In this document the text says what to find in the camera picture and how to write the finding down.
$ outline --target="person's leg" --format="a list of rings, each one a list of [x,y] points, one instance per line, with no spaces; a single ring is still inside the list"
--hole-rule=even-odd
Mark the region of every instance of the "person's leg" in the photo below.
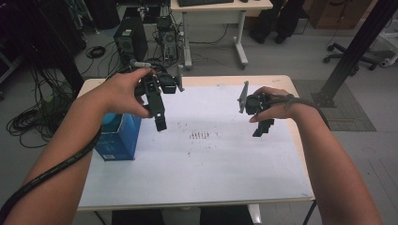
[[[200,208],[200,225],[253,225],[247,205]]]
[[[164,225],[160,209],[112,211],[112,225]]]
[[[278,33],[278,36],[276,37],[275,42],[277,44],[281,44],[286,38],[290,38],[295,32],[303,4],[304,0],[289,0],[282,8],[276,23],[276,32]]]
[[[271,0],[272,9],[261,10],[250,31],[250,37],[260,44],[263,44],[266,37],[271,32],[272,25],[275,23],[279,11],[281,10],[283,0]]]

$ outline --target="cardboard box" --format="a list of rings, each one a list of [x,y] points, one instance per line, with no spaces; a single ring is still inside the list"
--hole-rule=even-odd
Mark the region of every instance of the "cardboard box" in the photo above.
[[[310,23],[317,29],[354,29],[372,1],[314,1],[309,13]]]
[[[123,114],[112,123],[102,125],[102,133],[96,146],[105,161],[133,160],[141,117]]]

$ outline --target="hand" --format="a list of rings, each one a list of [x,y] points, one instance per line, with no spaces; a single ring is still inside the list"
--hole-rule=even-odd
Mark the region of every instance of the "hand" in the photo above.
[[[272,88],[272,87],[267,87],[267,86],[258,88],[253,94],[258,95],[260,93],[268,94],[271,99],[277,98],[277,97],[274,97],[272,94],[277,94],[277,95],[288,95],[289,94],[288,92],[286,92],[283,89],[277,89],[277,88]],[[311,108],[311,107],[303,105],[303,104],[293,104],[288,109],[286,109],[285,105],[286,105],[285,102],[272,104],[269,109],[262,111],[259,114],[253,116],[249,122],[255,123],[255,122],[260,122],[263,120],[268,120],[268,119],[273,119],[273,118],[277,118],[277,119],[293,118],[297,113],[299,113],[302,110],[301,108]]]
[[[150,117],[140,97],[134,96],[138,82],[151,71],[151,68],[139,68],[131,73],[115,74],[97,88],[93,89],[94,98],[104,100],[108,113],[131,113],[142,118]]]

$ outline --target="shoe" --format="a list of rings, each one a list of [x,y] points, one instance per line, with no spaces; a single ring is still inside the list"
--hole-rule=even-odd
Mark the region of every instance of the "shoe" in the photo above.
[[[263,37],[261,34],[255,32],[253,30],[249,33],[249,36],[253,40],[255,40],[255,42],[257,42],[259,44],[264,44],[264,42],[266,42],[266,38],[265,37]]]
[[[286,40],[286,37],[282,37],[282,36],[277,36],[276,38],[275,38],[275,43],[277,43],[277,44],[282,44],[284,41]]]

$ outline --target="blue box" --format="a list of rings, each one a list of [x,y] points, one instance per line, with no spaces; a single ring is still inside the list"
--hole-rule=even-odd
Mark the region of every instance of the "blue box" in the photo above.
[[[95,148],[103,160],[134,159],[141,120],[136,115],[113,114],[112,121],[102,122],[101,135]]]

